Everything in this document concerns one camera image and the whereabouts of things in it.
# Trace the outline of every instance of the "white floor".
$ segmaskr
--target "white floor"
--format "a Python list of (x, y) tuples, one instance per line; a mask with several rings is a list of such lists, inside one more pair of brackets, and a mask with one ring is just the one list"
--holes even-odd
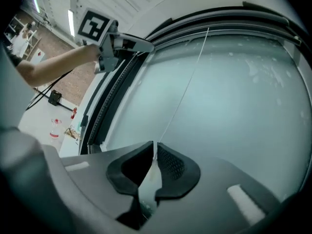
[[(53, 106), (48, 102), (47, 98), (43, 98), (34, 107), (26, 111), (19, 123), (19, 129), (22, 132), (34, 136), (41, 144), (52, 145), (57, 151), (60, 151), (64, 140), (64, 131), (71, 124), (71, 111), (61, 107)], [(50, 137), (52, 128), (52, 119), (61, 120), (60, 132), (58, 139)]]
[(311, 106), (292, 59), (275, 41), (210, 37), (157, 52), (107, 149), (163, 142), (202, 164), (223, 158), (279, 200), (295, 193), (311, 151)]

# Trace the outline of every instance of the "black cable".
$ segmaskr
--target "black cable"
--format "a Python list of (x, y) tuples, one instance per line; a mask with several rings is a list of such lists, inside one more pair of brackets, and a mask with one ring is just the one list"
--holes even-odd
[(45, 88), (42, 92), (39, 91), (39, 94), (33, 98), (28, 107), (26, 108), (26, 111), (28, 109), (31, 109), (33, 106), (35, 106), (43, 97), (45, 97), (45, 95), (51, 90), (51, 88), (58, 82), (60, 81), (61, 79), (63, 79), (65, 76), (67, 76), (71, 71), (67, 72), (66, 74), (62, 75), (61, 77), (57, 78), (55, 81), (53, 81), (47, 88)]
[(58, 106), (61, 106), (61, 107), (63, 107), (63, 108), (65, 108), (65, 109), (67, 109), (67, 110), (69, 110), (70, 112), (73, 111), (72, 108), (66, 107), (66, 106), (64, 106), (63, 104), (59, 103), (59, 102), (57, 102), (57, 105), (58, 105)]

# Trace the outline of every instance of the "human arm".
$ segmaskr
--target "human arm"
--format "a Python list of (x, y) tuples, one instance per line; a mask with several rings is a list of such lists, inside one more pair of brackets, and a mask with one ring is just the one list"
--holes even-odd
[(80, 65), (96, 61), (99, 54), (98, 47), (92, 44), (70, 50), (36, 65), (22, 60), (16, 69), (30, 86), (38, 87), (59, 78)]

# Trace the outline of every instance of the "ceiling light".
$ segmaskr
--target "ceiling light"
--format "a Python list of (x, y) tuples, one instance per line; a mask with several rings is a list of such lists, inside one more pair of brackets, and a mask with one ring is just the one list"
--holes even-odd
[(69, 29), (70, 34), (75, 37), (75, 30), (74, 30), (74, 13), (71, 10), (68, 10), (68, 22), (69, 22)]
[(40, 9), (39, 9), (37, 0), (34, 0), (34, 3), (35, 3), (35, 7), (36, 7), (37, 12), (40, 14)]

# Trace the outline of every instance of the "water droplet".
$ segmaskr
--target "water droplet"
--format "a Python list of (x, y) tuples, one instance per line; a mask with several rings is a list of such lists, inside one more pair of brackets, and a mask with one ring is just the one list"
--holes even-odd
[(255, 76), (253, 78), (253, 83), (258, 83), (259, 82), (259, 76)]
[(249, 67), (249, 76), (256, 75), (258, 73), (257, 67), (254, 64), (249, 63), (248, 60), (245, 60), (245, 62), (248, 64), (248, 67)]
[(278, 84), (280, 84), (282, 86), (282, 88), (284, 88), (284, 81), (283, 81), (282, 77), (278, 74), (278, 72), (276, 72), (274, 70), (274, 68), (272, 66), (271, 66), (271, 70), (272, 70), (274, 77), (277, 80)]

